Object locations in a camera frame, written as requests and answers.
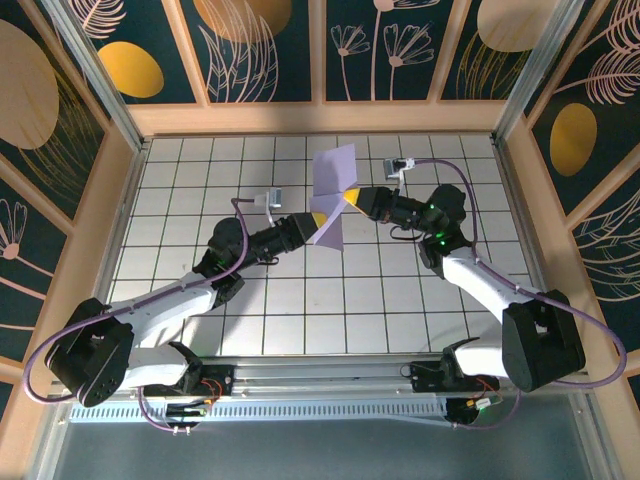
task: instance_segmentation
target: grid floor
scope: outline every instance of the grid floor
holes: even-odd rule
[[[314,152],[350,143],[361,186],[392,185],[382,169],[388,157],[444,158],[459,166],[478,201],[479,251],[530,284],[488,135],[177,138],[152,143],[110,300],[147,293],[188,272],[216,223],[233,215],[232,197],[278,186],[280,215],[308,211]],[[444,166],[420,166],[406,180],[405,193],[421,200],[440,183],[462,187]],[[242,208],[250,233],[269,226],[257,207]],[[198,355],[429,352],[497,325],[475,299],[425,269],[417,245],[391,239],[390,226],[350,207],[343,229],[343,253],[308,245],[276,266],[244,270],[246,285],[226,306],[144,345],[179,339]],[[463,231],[471,238],[470,216]]]

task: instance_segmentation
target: purple cable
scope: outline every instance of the purple cable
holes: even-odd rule
[[[507,423],[509,420],[513,418],[513,416],[516,413],[516,410],[518,410],[518,406],[520,406],[521,399],[522,399],[522,391],[520,389],[517,389],[516,399],[515,399],[515,402],[513,403],[513,406],[511,407],[511,410],[509,411],[507,416],[505,416],[504,418],[502,418],[502,420],[496,423],[492,423],[491,425],[462,425],[461,423],[456,423],[455,428],[463,428],[465,430],[493,430],[495,428],[501,427],[502,425],[504,425],[505,423]]]
[[[205,285],[207,283],[211,283],[211,282],[216,282],[228,275],[231,275],[233,272],[235,272],[238,268],[240,268],[240,265],[242,265],[242,262],[244,262],[245,257],[247,256],[247,252],[249,250],[249,233],[247,231],[247,224],[244,221],[244,216],[242,215],[242,212],[240,211],[240,208],[238,207],[238,203],[239,202],[252,202],[252,200],[246,200],[246,199],[241,199],[241,198],[233,198],[231,199],[231,204],[233,205],[233,208],[236,210],[236,213],[238,214],[238,219],[240,220],[240,226],[242,228],[242,252],[240,253],[240,257],[238,257],[238,260],[231,266],[231,268],[229,268],[229,270],[226,270],[222,273],[219,273],[217,275],[214,275],[212,277],[209,278],[204,278],[202,280],[196,280],[190,283],[187,283],[186,285],[183,286],[178,286],[178,287],[174,287],[172,289],[169,289],[167,291],[158,293],[152,297],[149,297],[146,300],[143,300],[141,302],[135,303],[130,307],[124,307],[124,308],[120,308],[118,310],[112,310],[109,312],[105,312],[101,315],[97,315],[95,317],[91,317],[88,318],[86,320],[83,320],[81,322],[78,322],[76,324],[73,324],[69,327],[66,327],[62,330],[60,330],[59,332],[57,332],[56,334],[50,336],[49,338],[47,338],[38,348],[35,349],[35,351],[31,354],[31,356],[29,357],[29,360],[27,360],[27,363],[24,366],[24,372],[22,374],[22,386],[27,394],[27,396],[29,398],[31,398],[33,401],[38,402],[38,403],[44,403],[44,404],[53,404],[53,403],[61,403],[61,402],[65,402],[67,400],[71,400],[72,398],[74,398],[73,394],[70,395],[65,395],[62,397],[58,397],[58,398],[46,398],[43,397],[41,395],[38,395],[35,390],[33,389],[33,386],[31,385],[31,370],[33,370],[33,366],[36,363],[37,358],[44,352],[45,348],[48,347],[49,345],[51,345],[52,343],[60,340],[61,338],[63,338],[64,336],[68,335],[71,332],[75,332],[76,330],[80,330],[84,327],[88,327],[89,325],[94,325],[98,322],[102,322],[103,320],[106,320],[108,318],[111,317],[116,317],[118,315],[122,315],[124,313],[128,313],[128,312],[133,312],[134,310],[137,310],[141,307],[144,307],[145,305],[149,305],[150,303],[153,303],[155,301],[160,300],[161,298],[164,298],[168,295],[171,295],[172,293],[178,292],[180,290],[187,289],[187,288],[193,288],[193,287],[197,287],[200,285]]]
[[[489,265],[484,263],[482,261],[482,259],[478,256],[478,253],[477,253],[477,250],[476,250],[476,243],[478,242],[478,222],[477,222],[478,213],[476,211],[475,196],[473,194],[473,188],[471,187],[471,184],[465,178],[464,174],[462,173],[462,170],[460,170],[456,165],[454,165],[451,162],[448,162],[446,160],[435,159],[435,158],[424,158],[424,159],[419,159],[419,160],[416,159],[415,163],[416,163],[416,165],[429,164],[429,163],[439,163],[439,164],[442,164],[442,165],[447,165],[447,166],[453,168],[458,173],[460,178],[462,179],[462,181],[464,183],[464,186],[465,186],[465,188],[467,190],[467,194],[469,195],[469,199],[471,201],[471,215],[472,215],[472,221],[473,221],[473,243],[472,243],[471,250],[473,251],[474,257],[476,258],[476,264],[478,266],[480,266],[480,268],[482,270],[487,272],[492,278],[496,279],[497,281],[499,281],[503,285],[511,288],[512,290],[514,290],[516,292],[520,292],[520,293],[522,293],[523,295],[525,295],[525,296],[527,296],[529,298],[533,298],[533,299],[538,300],[540,302],[546,303],[549,306],[559,308],[561,310],[564,310],[565,312],[569,312],[572,315],[576,315],[576,316],[582,318],[583,320],[586,320],[591,325],[594,325],[594,326],[598,327],[600,330],[602,330],[604,333],[606,333],[611,338],[611,340],[615,344],[616,348],[618,349],[618,353],[620,355],[620,362],[618,363],[618,366],[616,367],[615,371],[611,375],[609,375],[608,377],[605,377],[602,380],[597,380],[595,382],[574,383],[574,382],[567,382],[567,381],[563,381],[563,380],[558,380],[558,381],[556,381],[554,383],[556,383],[558,385],[563,385],[565,387],[572,387],[572,388],[597,388],[597,387],[602,387],[604,385],[608,385],[609,383],[617,380],[624,373],[624,369],[627,366],[627,351],[624,348],[624,345],[622,344],[622,341],[620,340],[620,338],[609,327],[607,327],[605,324],[599,322],[597,319],[595,319],[591,315],[589,315],[589,314],[587,314],[585,312],[582,312],[582,311],[578,310],[577,308],[574,308],[574,307],[572,307],[570,305],[565,305],[564,303],[558,302],[557,300],[552,300],[552,299],[544,297],[544,296],[542,296],[540,294],[537,294],[537,293],[534,293],[534,292],[530,292],[530,291],[528,291],[528,290],[526,290],[526,289],[524,289],[522,287],[519,287],[518,285],[516,285],[515,283],[513,283],[509,279],[503,277],[498,272],[493,270],[491,267],[489,267]]]

